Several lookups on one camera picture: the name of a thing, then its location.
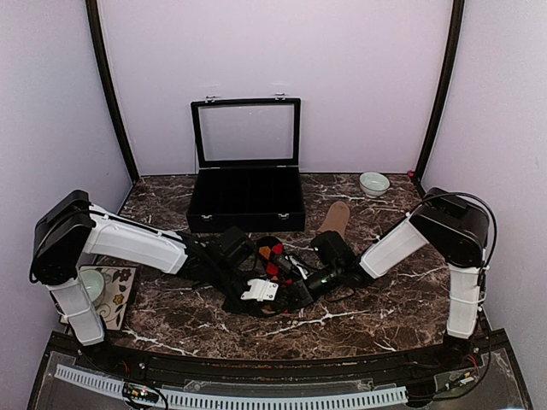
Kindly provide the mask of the argyle red orange black sock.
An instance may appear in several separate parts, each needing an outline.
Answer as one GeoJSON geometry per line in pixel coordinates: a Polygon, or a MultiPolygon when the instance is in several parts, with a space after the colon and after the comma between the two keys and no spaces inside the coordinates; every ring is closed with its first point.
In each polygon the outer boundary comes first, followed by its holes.
{"type": "Polygon", "coordinates": [[[275,301],[267,303],[262,311],[266,314],[284,312],[291,298],[291,287],[296,281],[293,263],[283,243],[274,236],[260,237],[256,246],[268,279],[279,286],[275,301]]]}

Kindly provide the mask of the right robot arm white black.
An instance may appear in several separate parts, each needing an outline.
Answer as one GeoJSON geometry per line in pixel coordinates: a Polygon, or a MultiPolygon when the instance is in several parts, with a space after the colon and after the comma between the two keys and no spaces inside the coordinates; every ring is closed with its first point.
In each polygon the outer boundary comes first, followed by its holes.
{"type": "Polygon", "coordinates": [[[469,356],[479,306],[485,299],[485,275],[497,241],[491,207],[472,194],[449,194],[439,188],[405,215],[378,204],[358,210],[370,221],[387,215],[393,227],[373,235],[374,225],[348,231],[350,264],[335,272],[315,246],[295,255],[312,265],[308,278],[317,291],[307,305],[285,303],[282,334],[302,326],[340,325],[356,337],[379,341],[404,339],[412,345],[451,338],[436,353],[437,364],[455,370],[469,356]]]}

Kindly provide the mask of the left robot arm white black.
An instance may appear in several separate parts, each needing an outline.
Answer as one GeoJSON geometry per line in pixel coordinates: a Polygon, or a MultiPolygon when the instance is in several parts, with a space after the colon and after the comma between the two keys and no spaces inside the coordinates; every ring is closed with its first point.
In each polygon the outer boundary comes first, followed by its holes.
{"type": "Polygon", "coordinates": [[[120,352],[106,341],[106,326],[93,307],[77,269],[82,254],[110,256],[219,290],[233,313],[264,317],[275,312],[279,285],[240,269],[257,248],[237,227],[203,239],[164,231],[112,214],[74,190],[57,203],[34,231],[29,279],[43,284],[86,356],[102,372],[114,372],[120,352]]]}

